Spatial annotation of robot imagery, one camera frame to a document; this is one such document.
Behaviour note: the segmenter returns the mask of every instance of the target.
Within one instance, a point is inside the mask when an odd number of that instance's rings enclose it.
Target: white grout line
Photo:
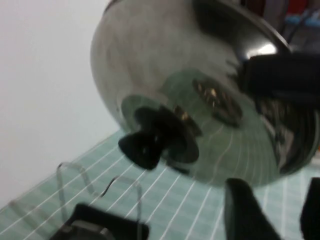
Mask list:
[[[154,182],[151,184],[151,186],[145,191],[145,193],[141,196],[141,199],[142,200],[145,195],[149,192],[149,190],[156,184],[156,182],[158,181],[158,179],[162,176],[162,174],[166,171],[167,167],[165,167],[163,169],[163,171],[159,174],[159,176],[156,178],[156,180],[154,180]],[[138,202],[131,208],[131,210],[125,215],[125,218],[127,218],[130,213],[136,208],[136,206],[138,205]]]
[[[247,149],[248,149],[248,156],[246,158],[246,166],[245,166],[245,170],[244,170],[244,173],[243,173],[243,179],[246,179],[246,176],[247,176],[247,171],[248,171],[248,167],[249,167],[249,155],[250,155],[250,148],[249,148],[249,144],[247,145]]]
[[[224,155],[229,151],[231,145],[232,145],[232,142],[233,142],[233,139],[234,139],[234,132],[232,131],[231,132],[231,137],[230,137],[230,141],[229,141],[229,145],[228,147],[223,151],[223,153],[218,157],[218,159],[216,160],[216,163],[214,164],[214,167],[213,167],[213,173],[212,173],[212,178],[211,180],[208,182],[208,184],[211,184],[215,177],[216,177],[216,174],[217,174],[217,167],[220,163],[220,161],[222,160],[222,158],[224,157]]]
[[[174,182],[172,183],[172,185],[170,186],[170,188],[166,191],[165,195],[163,196],[163,198],[161,199],[161,201],[158,203],[158,205],[155,207],[155,209],[152,211],[152,213],[150,214],[149,218],[147,219],[147,221],[145,223],[148,223],[150,221],[150,219],[152,218],[152,216],[155,214],[156,210],[159,208],[159,206],[162,204],[162,202],[164,201],[164,199],[166,198],[166,196],[168,195],[168,193],[170,192],[170,190],[173,188],[173,186],[175,185],[175,183],[177,182],[177,180],[180,178],[180,174],[176,177],[176,179],[174,180]]]
[[[210,193],[211,189],[212,189],[212,188],[210,187],[209,190],[206,192],[206,195],[205,195],[205,197],[204,197],[204,199],[203,199],[203,202],[202,202],[202,204],[201,204],[201,206],[200,206],[200,208],[199,208],[199,211],[197,212],[197,214],[196,214],[196,216],[195,216],[195,218],[194,218],[194,220],[193,220],[193,223],[192,223],[192,225],[191,225],[191,227],[190,227],[190,229],[189,229],[188,234],[187,234],[186,237],[185,237],[185,240],[187,240],[187,239],[190,237],[190,235],[191,235],[191,233],[192,233],[192,231],[193,231],[193,229],[194,229],[194,227],[195,227],[195,224],[196,224],[196,222],[197,222],[197,220],[198,220],[198,218],[199,218],[199,215],[200,215],[200,213],[202,212],[202,209],[203,209],[204,206],[205,206],[205,203],[206,203],[206,201],[207,201],[207,198],[208,198],[208,196],[209,196],[209,193]]]
[[[155,223],[157,225],[160,225],[162,227],[166,227],[167,226],[167,222],[165,221],[158,221],[158,220],[152,220],[152,223]],[[186,229],[185,228],[178,228],[177,226],[171,226],[170,228],[171,230],[173,231],[176,231],[176,232],[179,232],[181,234],[186,234]],[[197,239],[197,240],[203,240],[204,239],[204,236],[202,234],[199,234],[199,233],[195,233],[195,232],[192,232],[191,233],[191,236],[193,239]]]
[[[98,162],[100,162],[102,159],[104,159],[107,155],[109,155],[109,153],[111,153],[113,150],[115,150],[118,146],[115,146],[114,148],[112,148],[110,151],[108,151],[104,156],[102,156],[99,160],[97,160],[95,163],[93,163],[91,166],[89,166],[85,171],[88,171],[89,169],[91,169],[93,166],[95,166]],[[75,178],[73,178],[72,180],[70,180],[68,183],[66,183],[63,186],[63,189],[68,186],[70,183],[72,183],[74,180],[76,180],[77,178],[79,178],[81,176],[81,174],[77,175]],[[47,199],[45,199],[43,202],[41,202],[39,205],[35,206],[35,209],[39,208],[40,206],[42,206],[42,204],[44,204],[45,202],[47,202],[49,199],[51,199],[56,193],[58,193],[59,190],[57,190],[56,192],[54,192],[53,194],[51,194]],[[0,232],[0,235],[2,235],[5,231],[7,231],[8,229],[10,229],[12,226],[14,226],[15,224],[17,224],[18,222],[20,222],[24,217],[28,216],[33,210],[29,211],[26,215],[20,217],[18,220],[16,220],[14,223],[12,223],[10,226],[8,226],[7,228],[5,228],[4,230],[2,230]]]
[[[117,199],[114,203],[112,203],[112,205],[107,209],[107,211],[110,210],[110,209],[126,194],[126,192],[145,174],[145,172],[146,172],[146,171],[143,171],[143,172],[141,173],[141,175],[135,180],[135,182],[133,182],[133,183],[121,194],[121,196],[118,197],[118,199]]]
[[[179,207],[176,209],[176,211],[175,211],[175,213],[174,213],[173,217],[172,217],[172,218],[171,218],[171,220],[169,221],[168,225],[166,226],[166,228],[165,228],[165,230],[164,230],[164,233],[162,234],[162,236],[160,237],[160,239],[159,239],[159,240],[164,239],[164,237],[165,237],[165,235],[167,234],[167,232],[168,232],[168,230],[169,230],[169,228],[170,228],[170,226],[171,226],[172,222],[174,221],[174,219],[175,219],[176,215],[178,214],[179,210],[181,209],[182,205],[184,204],[185,200],[187,199],[187,196],[189,195],[189,193],[190,193],[191,189],[193,188],[193,186],[195,185],[195,183],[196,183],[196,182],[194,181],[194,182],[191,184],[191,186],[190,186],[190,188],[189,188],[188,192],[185,194],[185,196],[184,196],[184,198],[182,199],[182,201],[181,201],[181,203],[180,203]]]
[[[220,219],[221,219],[221,217],[222,217],[223,210],[224,210],[224,207],[221,206],[221,210],[220,210],[220,212],[219,212],[218,218],[216,219],[216,222],[215,222],[215,225],[214,225],[214,228],[213,228],[213,231],[212,231],[210,240],[214,240],[214,237],[215,237],[215,235],[216,235],[216,232],[217,232],[217,229],[218,229],[218,225],[219,225]]]
[[[282,213],[281,213],[281,234],[286,236],[286,205],[287,205],[287,178],[283,180]]]
[[[119,175],[118,177],[122,177],[127,171],[129,171],[129,169],[130,168],[132,168],[132,166],[133,166],[134,164],[132,163],[126,170],[124,170],[122,173],[121,173],[121,175]],[[89,206],[90,205],[92,205],[97,199],[99,199],[100,198],[100,196],[96,196],[93,200],[92,200],[92,202],[90,202],[90,204],[89,204]]]
[[[222,129],[224,129],[224,127],[225,127],[225,125],[222,124],[221,127],[220,127],[217,131],[215,131],[214,133],[210,134],[208,141],[210,142],[211,139],[212,139],[216,134],[220,133],[220,132],[222,131]]]
[[[116,165],[121,159],[124,158],[124,155],[121,156],[117,161],[115,161],[111,166],[109,166],[106,170],[104,170],[99,176],[97,176],[91,183],[94,183],[98,178],[108,172],[114,165]],[[79,194],[81,194],[88,186],[84,187],[81,191],[79,191],[74,197],[72,197],[69,201],[67,201],[63,207],[67,206],[73,199],[75,199]],[[56,211],[54,211],[47,220],[41,223],[36,229],[34,229],[28,236],[26,236],[23,240],[28,239],[32,234],[34,234],[42,225],[44,225],[50,218],[52,218],[58,211],[60,211],[61,207],[59,207]]]
[[[254,182],[254,178],[256,176],[257,159],[255,158],[255,154],[256,154],[256,144],[253,144],[253,151],[252,151],[252,155],[253,155],[253,174],[252,174],[252,178],[251,178],[251,181],[250,181],[250,185]]]
[[[239,166],[239,162],[240,162],[240,156],[241,156],[241,153],[242,153],[242,133],[241,133],[241,139],[240,139],[240,149],[239,149],[239,153],[238,153],[238,158],[237,158],[237,161],[236,161],[236,166],[234,168],[234,171],[233,171],[233,174],[232,174],[232,177],[234,177],[236,175],[236,172],[238,170],[238,166]]]
[[[102,142],[98,143],[96,146],[94,146],[93,148],[91,148],[89,151],[81,154],[80,156],[78,156],[75,160],[73,160],[72,162],[77,162],[80,159],[84,158],[85,156],[87,156],[88,154],[90,154],[93,150],[96,150],[98,147],[100,147],[101,145],[103,145],[108,139],[103,140]],[[25,197],[27,194],[31,193],[32,191],[36,190],[38,187],[40,187],[42,184],[44,184],[45,182],[49,181],[50,179],[52,179],[53,177],[55,177],[55,174],[52,174],[51,176],[47,177],[46,179],[42,180],[41,182],[39,182],[37,185],[33,186],[32,188],[30,188],[28,191],[24,192],[23,194],[21,194],[19,197],[17,197],[15,199],[15,201],[19,201],[21,200],[23,197]],[[0,214],[8,208],[8,204],[6,206],[4,206],[3,208],[0,209]]]
[[[304,170],[302,169],[300,172],[300,197],[301,203],[304,204],[306,188],[305,188],[305,178],[304,178]]]
[[[269,185],[265,187],[264,196],[263,196],[263,206],[262,209],[265,211],[268,202],[268,194],[269,194]]]

